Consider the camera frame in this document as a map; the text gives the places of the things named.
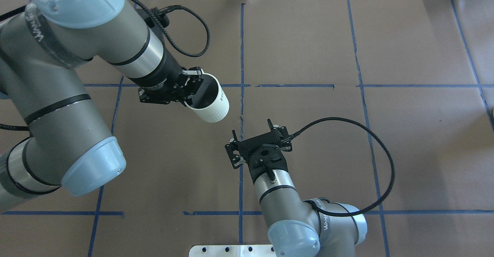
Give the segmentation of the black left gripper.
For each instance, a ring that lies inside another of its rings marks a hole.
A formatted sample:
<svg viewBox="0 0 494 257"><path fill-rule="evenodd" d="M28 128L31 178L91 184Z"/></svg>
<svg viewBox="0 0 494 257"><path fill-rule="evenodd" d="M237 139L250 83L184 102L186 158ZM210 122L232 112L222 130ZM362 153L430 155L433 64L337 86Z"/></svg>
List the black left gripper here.
<svg viewBox="0 0 494 257"><path fill-rule="evenodd" d="M192 107L204 80L203 72L201 67L184 68L172 81L166 80L156 88L139 88L139 101L162 105L180 102L184 107Z"/></svg>

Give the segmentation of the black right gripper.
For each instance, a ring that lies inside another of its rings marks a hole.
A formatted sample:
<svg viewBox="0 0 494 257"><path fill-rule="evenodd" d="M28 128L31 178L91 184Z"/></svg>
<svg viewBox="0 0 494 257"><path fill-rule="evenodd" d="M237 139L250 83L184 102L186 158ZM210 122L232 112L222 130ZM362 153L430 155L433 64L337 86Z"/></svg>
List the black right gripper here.
<svg viewBox="0 0 494 257"><path fill-rule="evenodd" d="M274 170L289 171L282 150L276 145L263 145L256 150L247 161L252 183L267 173L270 180L274 179Z"/></svg>

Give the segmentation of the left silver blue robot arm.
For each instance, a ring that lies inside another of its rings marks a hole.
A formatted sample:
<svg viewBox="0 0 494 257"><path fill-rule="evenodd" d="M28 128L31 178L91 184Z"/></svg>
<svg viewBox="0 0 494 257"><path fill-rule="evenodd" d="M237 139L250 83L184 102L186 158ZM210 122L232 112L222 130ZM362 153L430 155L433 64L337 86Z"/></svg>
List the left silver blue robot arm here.
<svg viewBox="0 0 494 257"><path fill-rule="evenodd" d="M1 25L1 95L30 136L1 155L1 212L66 188L73 196L120 175L126 161L75 69L98 56L152 103L204 108L201 71L169 53L126 0L30 0Z"/></svg>

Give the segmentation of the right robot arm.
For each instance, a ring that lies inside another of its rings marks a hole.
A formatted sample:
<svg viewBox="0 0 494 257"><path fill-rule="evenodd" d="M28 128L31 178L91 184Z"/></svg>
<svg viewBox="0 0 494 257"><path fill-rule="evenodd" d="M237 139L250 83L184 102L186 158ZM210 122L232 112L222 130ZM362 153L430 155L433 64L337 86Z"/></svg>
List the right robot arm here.
<svg viewBox="0 0 494 257"><path fill-rule="evenodd" d="M249 167L267 235L277 257L354 257L368 231L357 208L320 198L302 201L282 153L282 134L272 130L238 145Z"/></svg>

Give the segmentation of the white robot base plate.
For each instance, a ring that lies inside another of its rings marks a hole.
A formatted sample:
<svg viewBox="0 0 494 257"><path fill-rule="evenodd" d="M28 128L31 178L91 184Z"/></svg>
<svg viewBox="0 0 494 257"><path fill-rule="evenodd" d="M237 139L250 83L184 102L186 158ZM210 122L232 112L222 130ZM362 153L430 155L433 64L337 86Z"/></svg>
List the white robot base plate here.
<svg viewBox="0 0 494 257"><path fill-rule="evenodd" d="M276 250L272 245L196 245L189 257L287 257L287 250Z"/></svg>

